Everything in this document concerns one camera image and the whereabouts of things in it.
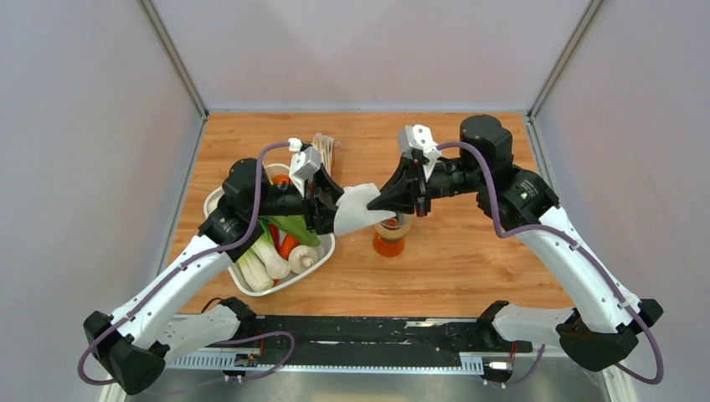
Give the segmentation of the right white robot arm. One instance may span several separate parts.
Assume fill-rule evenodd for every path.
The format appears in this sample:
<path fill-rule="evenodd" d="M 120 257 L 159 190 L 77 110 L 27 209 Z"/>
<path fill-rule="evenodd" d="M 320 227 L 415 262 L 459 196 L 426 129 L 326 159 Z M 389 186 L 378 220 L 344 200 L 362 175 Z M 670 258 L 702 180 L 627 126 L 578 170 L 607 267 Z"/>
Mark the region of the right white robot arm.
<path fill-rule="evenodd" d="M 589 250 L 550 186 L 514 162 L 512 134 L 495 117 L 461 122 L 452 142 L 455 158 L 443 157 L 443 147 L 422 125 L 404 127 L 398 147 L 399 165 L 369 209 L 425 216 L 434 199 L 474 193 L 496 235 L 525 244 L 572 300 L 571 307 L 556 310 L 492 303 L 477 328 L 484 348 L 548 345 L 599 372 L 620 367 L 662 316 L 658 301 L 629 291 Z"/>

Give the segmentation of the orange glass carafe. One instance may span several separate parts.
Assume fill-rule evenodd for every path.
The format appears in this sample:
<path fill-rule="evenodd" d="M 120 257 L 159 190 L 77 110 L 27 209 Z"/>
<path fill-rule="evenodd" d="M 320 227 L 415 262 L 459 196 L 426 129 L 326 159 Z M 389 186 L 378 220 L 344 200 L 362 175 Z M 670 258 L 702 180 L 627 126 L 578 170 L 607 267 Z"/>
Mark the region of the orange glass carafe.
<path fill-rule="evenodd" d="M 387 239 L 380 234 L 373 236 L 373 249 L 382 257 L 393 258 L 400 255 L 405 247 L 404 238 Z"/>

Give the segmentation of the white paper coffee filter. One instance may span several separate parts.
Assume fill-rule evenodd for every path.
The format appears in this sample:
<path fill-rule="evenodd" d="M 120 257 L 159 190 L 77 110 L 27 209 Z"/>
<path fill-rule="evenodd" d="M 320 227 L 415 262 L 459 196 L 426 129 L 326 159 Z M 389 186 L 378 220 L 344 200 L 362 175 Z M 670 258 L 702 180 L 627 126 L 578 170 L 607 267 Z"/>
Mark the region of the white paper coffee filter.
<path fill-rule="evenodd" d="M 374 183 L 345 187 L 343 195 L 336 202 L 337 212 L 333 223 L 333 234 L 335 236 L 348 235 L 381 221 L 394 218 L 396 216 L 395 212 L 368 209 L 368 204 L 380 194 Z"/>

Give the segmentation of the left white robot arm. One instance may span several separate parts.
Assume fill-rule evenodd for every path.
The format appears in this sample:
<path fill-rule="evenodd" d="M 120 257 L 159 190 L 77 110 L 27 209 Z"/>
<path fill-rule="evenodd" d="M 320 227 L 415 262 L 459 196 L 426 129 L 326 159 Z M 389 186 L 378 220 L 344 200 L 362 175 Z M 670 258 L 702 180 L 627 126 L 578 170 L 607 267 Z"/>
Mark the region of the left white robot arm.
<path fill-rule="evenodd" d="M 246 254 L 266 234 L 263 217 L 295 215 L 307 233 L 329 235 L 345 193 L 320 163 L 294 156 L 290 181 L 274 184 L 259 158 L 237 161 L 223 181 L 217 208 L 198 227 L 183 253 L 131 300 L 110 313 L 92 312 L 82 327 L 88 341 L 78 363 L 87 384 L 102 385 L 85 372 L 89 356 L 129 395 L 148 390 L 166 366 L 212 343 L 236 347 L 253 342 L 255 323 L 228 301 L 175 325 L 173 316 L 219 272 Z"/>

